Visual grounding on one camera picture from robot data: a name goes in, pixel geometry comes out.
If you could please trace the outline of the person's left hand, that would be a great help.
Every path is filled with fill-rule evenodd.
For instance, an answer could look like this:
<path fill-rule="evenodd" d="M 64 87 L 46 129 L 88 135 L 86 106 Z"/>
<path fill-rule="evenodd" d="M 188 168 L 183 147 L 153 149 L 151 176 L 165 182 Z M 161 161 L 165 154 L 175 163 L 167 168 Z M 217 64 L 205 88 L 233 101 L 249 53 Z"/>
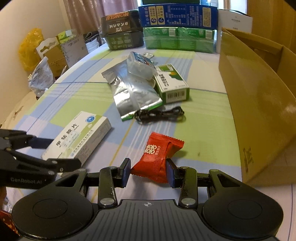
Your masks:
<path fill-rule="evenodd" d="M 3 206 L 3 202 L 6 198 L 7 192 L 6 192 L 6 187 L 1 187 L 0 188 L 0 206 Z"/>

